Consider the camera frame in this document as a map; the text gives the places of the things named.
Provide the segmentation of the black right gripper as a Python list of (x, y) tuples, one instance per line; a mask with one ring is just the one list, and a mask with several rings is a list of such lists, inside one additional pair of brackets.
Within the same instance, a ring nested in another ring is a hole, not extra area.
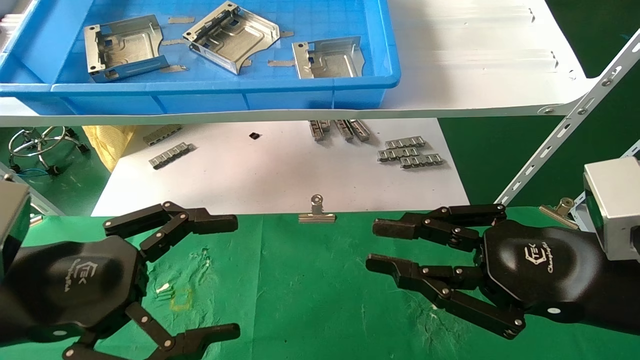
[[(595, 233), (561, 227), (490, 227), (477, 266), (423, 266), (370, 254), (366, 269), (398, 289), (507, 340), (525, 314), (632, 335), (640, 328), (639, 263), (609, 260)], [(467, 291), (480, 289), (487, 301)]]

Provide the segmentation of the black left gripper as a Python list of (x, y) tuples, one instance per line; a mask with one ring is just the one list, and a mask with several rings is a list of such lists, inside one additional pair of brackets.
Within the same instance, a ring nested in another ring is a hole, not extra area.
[[(238, 339), (240, 326), (170, 335), (139, 303), (149, 280), (146, 262), (157, 261), (187, 235), (238, 228), (236, 215), (163, 202), (108, 219), (103, 229), (109, 237), (100, 241), (23, 247), (1, 281), (1, 345), (80, 337), (62, 353), (64, 360), (122, 360), (95, 345), (131, 319), (156, 344), (148, 360), (201, 360), (211, 344)], [(153, 234), (140, 243), (140, 255), (125, 239), (147, 231)]]

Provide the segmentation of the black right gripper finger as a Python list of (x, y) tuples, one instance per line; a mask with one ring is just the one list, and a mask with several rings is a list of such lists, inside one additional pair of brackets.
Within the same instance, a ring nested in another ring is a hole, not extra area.
[(390, 239), (423, 239), (464, 252), (480, 248), (475, 227), (490, 227), (506, 219), (501, 203), (442, 206), (428, 213), (406, 212), (400, 219), (375, 219), (372, 232)]

